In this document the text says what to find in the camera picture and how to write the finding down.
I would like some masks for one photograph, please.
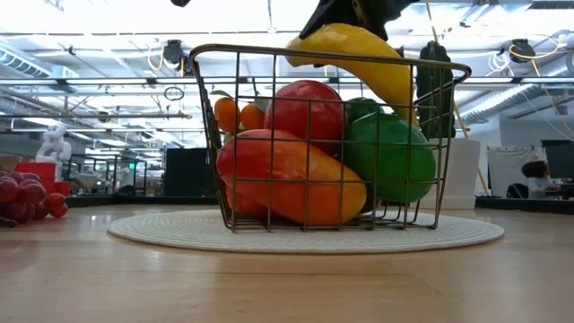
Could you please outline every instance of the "white container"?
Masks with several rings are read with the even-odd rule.
[[[438,144],[438,139],[431,139],[431,144]],[[442,197],[441,210],[473,210],[474,186],[478,172],[481,143],[476,140],[456,139],[450,140],[450,156],[448,158],[447,185]],[[447,157],[447,148],[442,149],[441,177],[444,176],[444,162]],[[433,185],[429,194],[421,200],[421,209],[434,209],[436,204],[437,185]]]

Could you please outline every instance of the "woven placemat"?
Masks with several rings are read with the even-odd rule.
[[[434,217],[420,214],[419,224]],[[256,253],[353,254],[446,249],[496,240],[504,230],[492,223],[441,216],[437,230],[238,231],[226,229],[219,210],[147,214],[115,220],[118,237],[184,249]]]

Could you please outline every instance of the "green vegetable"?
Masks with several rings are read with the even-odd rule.
[[[378,127],[378,165],[377,159]],[[344,164],[354,170],[362,179],[374,182],[377,170],[377,196],[385,201],[418,201],[432,186],[437,164],[429,147],[411,147],[409,192],[405,194],[407,172],[406,144],[409,136],[408,123],[398,116],[379,113],[370,114],[351,123],[345,133]],[[411,127],[413,144],[427,144],[417,127]],[[373,184],[367,186],[372,192]]]
[[[421,59],[450,63],[447,50],[434,41],[430,41],[421,50]],[[418,98],[421,98],[423,95],[432,92],[441,85],[448,84],[452,80],[453,75],[450,69],[442,69],[441,76],[441,68],[417,66],[416,95]],[[418,108],[419,116],[421,117],[421,130],[427,138],[446,138],[456,135],[455,119],[452,116],[452,91],[452,87],[448,88],[419,103],[420,106],[439,108]]]
[[[368,98],[350,99],[344,104],[344,108],[347,112],[347,119],[349,123],[352,123],[358,118],[362,118],[371,113],[375,113],[377,112],[377,109],[382,111],[382,107],[379,107],[375,100]]]

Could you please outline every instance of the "yellow banana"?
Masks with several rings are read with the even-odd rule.
[[[401,58],[393,48],[375,34],[364,28],[344,23],[331,23],[321,27],[305,39],[293,39],[287,45],[287,48],[349,55]],[[409,65],[315,57],[287,57],[287,61],[294,67],[323,64],[335,65],[349,71],[363,80],[391,108],[394,105],[408,106],[413,97]],[[401,118],[408,119],[408,108],[394,107],[393,110]],[[413,111],[411,121],[413,125],[418,126],[415,111]]]

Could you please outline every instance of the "small orange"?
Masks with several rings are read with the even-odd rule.
[[[227,97],[221,98],[215,102],[213,110],[217,126],[225,132],[234,132],[235,126],[239,124],[239,120],[235,118],[235,100]]]
[[[254,103],[246,105],[241,111],[241,123],[246,130],[263,129],[265,113]]]

